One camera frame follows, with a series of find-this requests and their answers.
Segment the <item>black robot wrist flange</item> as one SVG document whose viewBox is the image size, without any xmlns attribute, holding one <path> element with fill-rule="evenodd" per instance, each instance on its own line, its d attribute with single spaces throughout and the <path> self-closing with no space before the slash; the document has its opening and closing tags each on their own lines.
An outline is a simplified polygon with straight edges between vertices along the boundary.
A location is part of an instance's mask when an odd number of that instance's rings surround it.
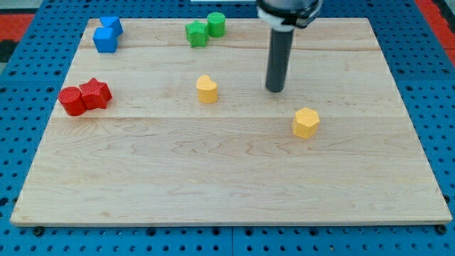
<svg viewBox="0 0 455 256">
<path fill-rule="evenodd" d="M 256 0 L 257 15 L 272 28 L 306 28 L 320 14 L 323 0 Z"/>
</svg>

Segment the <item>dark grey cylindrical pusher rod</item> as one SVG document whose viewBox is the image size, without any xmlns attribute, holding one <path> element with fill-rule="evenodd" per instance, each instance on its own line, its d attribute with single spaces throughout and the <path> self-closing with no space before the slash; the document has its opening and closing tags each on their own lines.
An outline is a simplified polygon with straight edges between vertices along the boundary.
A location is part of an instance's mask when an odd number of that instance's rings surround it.
<svg viewBox="0 0 455 256">
<path fill-rule="evenodd" d="M 284 89 L 293 37 L 293 30 L 271 30 L 265 83 L 270 92 L 281 92 Z"/>
</svg>

